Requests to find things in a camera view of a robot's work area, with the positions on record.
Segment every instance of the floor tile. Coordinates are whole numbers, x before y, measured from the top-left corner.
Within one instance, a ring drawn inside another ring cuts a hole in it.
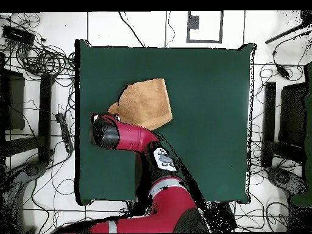
[[[61,225],[68,225],[73,222],[84,220],[84,212],[64,212],[64,211],[49,211],[48,214],[45,211],[31,211],[23,210],[24,224],[26,227],[37,226],[36,233],[39,233],[42,225],[45,223],[40,233],[51,233],[56,227]]]

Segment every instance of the electronic device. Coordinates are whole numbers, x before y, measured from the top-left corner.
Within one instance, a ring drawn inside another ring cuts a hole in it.
[[[71,154],[74,151],[73,143],[71,142],[70,132],[68,130],[68,125],[66,119],[62,113],[55,115],[56,121],[60,124],[62,131],[62,140],[65,144],[65,149],[67,153]]]
[[[8,25],[3,26],[2,36],[12,40],[13,42],[25,44],[28,47],[32,47],[35,40],[35,34]]]

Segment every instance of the power strip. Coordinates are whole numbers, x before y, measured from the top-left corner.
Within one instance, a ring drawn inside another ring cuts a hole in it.
[[[73,143],[71,142],[70,132],[68,130],[68,125],[66,119],[62,113],[55,115],[56,121],[60,124],[62,131],[62,140],[65,144],[65,149],[67,153],[71,154],[74,151]]]

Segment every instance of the white label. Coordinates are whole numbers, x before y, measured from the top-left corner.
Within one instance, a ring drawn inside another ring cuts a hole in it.
[[[167,154],[167,152],[163,148],[157,148],[156,150],[154,150],[154,157],[155,157],[155,160],[157,162],[157,166],[160,169],[166,169],[168,171],[177,171],[177,169],[176,169],[176,167],[174,166],[173,163],[162,162],[159,159],[159,157],[161,155],[166,155],[166,154]]]

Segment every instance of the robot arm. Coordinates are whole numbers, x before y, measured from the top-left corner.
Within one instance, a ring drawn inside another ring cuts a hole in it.
[[[177,168],[160,140],[151,131],[119,121],[117,114],[93,114],[90,141],[107,149],[137,152],[142,176],[138,201],[150,201],[152,209],[139,218],[107,218],[77,223],[59,233],[172,233],[208,232],[193,198],[176,176]]]

